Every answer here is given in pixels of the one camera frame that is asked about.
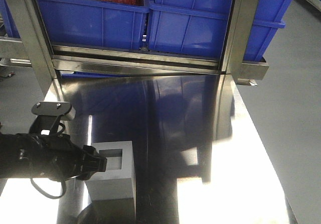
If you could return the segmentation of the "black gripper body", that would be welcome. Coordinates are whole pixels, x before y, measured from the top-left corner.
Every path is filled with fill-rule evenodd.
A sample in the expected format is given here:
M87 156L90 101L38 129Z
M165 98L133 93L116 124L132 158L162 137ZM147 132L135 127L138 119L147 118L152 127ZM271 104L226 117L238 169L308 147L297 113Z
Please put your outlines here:
M40 141L41 177L65 181L82 174L83 150L71 142L69 135L41 135Z

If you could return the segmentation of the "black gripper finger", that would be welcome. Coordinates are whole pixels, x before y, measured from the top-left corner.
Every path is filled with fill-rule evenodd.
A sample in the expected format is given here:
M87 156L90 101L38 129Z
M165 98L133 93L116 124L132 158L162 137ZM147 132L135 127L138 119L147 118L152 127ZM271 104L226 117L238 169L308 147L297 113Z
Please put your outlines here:
M101 156L93 146L83 146L82 167L85 172L105 172L107 159Z
M96 172L95 171L90 171L86 173L81 173L79 176L76 177L77 180L80 181L87 181L89 180Z

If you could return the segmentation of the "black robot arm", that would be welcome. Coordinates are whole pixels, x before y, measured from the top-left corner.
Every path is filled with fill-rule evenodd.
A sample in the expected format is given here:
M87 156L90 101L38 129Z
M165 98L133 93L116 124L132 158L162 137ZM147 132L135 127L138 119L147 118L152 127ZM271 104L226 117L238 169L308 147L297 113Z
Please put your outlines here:
M1 134L1 178L88 180L106 165L94 147L79 147L67 134Z

